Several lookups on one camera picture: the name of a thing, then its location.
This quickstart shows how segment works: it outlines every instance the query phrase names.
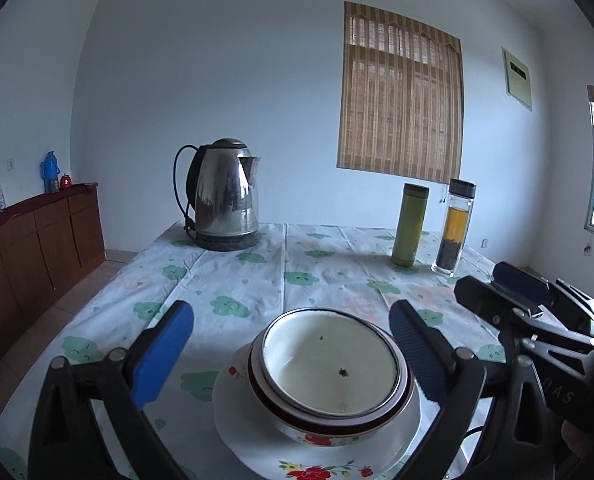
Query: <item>kettle base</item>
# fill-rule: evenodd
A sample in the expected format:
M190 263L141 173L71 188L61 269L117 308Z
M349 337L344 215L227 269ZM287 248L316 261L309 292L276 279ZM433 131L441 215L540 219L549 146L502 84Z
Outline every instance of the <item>kettle base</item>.
M254 231L245 235L236 236L211 236L197 233L196 243L202 249L225 253L228 251L241 251L256 245L259 241L259 232Z

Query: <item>bowl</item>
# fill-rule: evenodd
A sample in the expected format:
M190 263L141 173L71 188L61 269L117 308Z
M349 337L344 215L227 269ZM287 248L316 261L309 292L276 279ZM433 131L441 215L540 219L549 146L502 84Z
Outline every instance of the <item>bowl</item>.
M386 332L321 308L290 311L262 331L248 380L277 430L314 446L373 436L405 408L413 384Z

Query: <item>bottle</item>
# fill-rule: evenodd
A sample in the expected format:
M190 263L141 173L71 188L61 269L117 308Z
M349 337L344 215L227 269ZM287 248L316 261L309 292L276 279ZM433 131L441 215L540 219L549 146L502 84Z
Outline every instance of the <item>bottle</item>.
M426 215L428 192L427 187L404 184L404 196L401 199L399 223L391 255L391 261L398 266L412 267L415 263Z
M448 211L443 223L442 240L439 243L437 259L431 267L437 274L448 277L454 271L461 257L461 250L466 241L470 214L474 204L477 186L465 180L452 178L448 188Z
M57 193L59 191L59 167L57 166L57 158L55 152L46 153L46 158L39 164L39 171L44 180L45 193Z

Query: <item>floral tablecloth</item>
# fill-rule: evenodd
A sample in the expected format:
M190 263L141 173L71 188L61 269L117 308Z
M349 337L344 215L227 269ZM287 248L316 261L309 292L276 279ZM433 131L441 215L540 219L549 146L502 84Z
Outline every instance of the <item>floral tablecloth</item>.
M466 247L456 276L446 279L430 270L437 234L423 233L415 265L403 269L389 259L393 230L264 224L260 232L254 248L215 253L196 247L175 224L120 270L47 347L4 409L0 459L16 478L27 478L34 407L51 359L63 354L72 363L90 362L114 347L128 347L178 299L193 306L195 328L159 398L144 412L192 480L259 478L219 438L212 386L232 353L286 310L334 308L387 329L389 306L407 299L454 347L468 346L486 359L504 358L494 329L454 298L459 277L491 277L492 262L476 251ZM437 413L428 400L422 406L421 431L411 449ZM474 426L483 423L488 406L480 402ZM94 410L118 470L136 478L103 405L96 402ZM464 443L466 455L475 441L476 436ZM463 463L458 460L450 474L458 474Z

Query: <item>white wall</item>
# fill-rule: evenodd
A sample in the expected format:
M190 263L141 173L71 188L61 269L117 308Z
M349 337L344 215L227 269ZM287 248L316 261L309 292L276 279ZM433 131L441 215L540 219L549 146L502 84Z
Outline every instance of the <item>white wall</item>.
M527 264L549 146L536 31L500 0L350 1L461 39L461 177L478 185L468 241L489 238L485 255ZM100 0L75 86L71 162L77 178L100 182L108 247L140 250L181 219L173 156L220 137L262 157L262 221L396 225L405 179L335 167L343 2ZM533 111L506 94L502 47L530 69ZM430 187L425 228L439 230L444 187Z
M592 188L592 123L587 85L594 85L594 31L544 35L551 106L552 160L548 194L531 265L594 297L594 236L584 230ZM590 241L592 251L584 256Z
M8 0L0 11L0 183L9 205L44 192L47 151L70 171L72 94L97 1Z

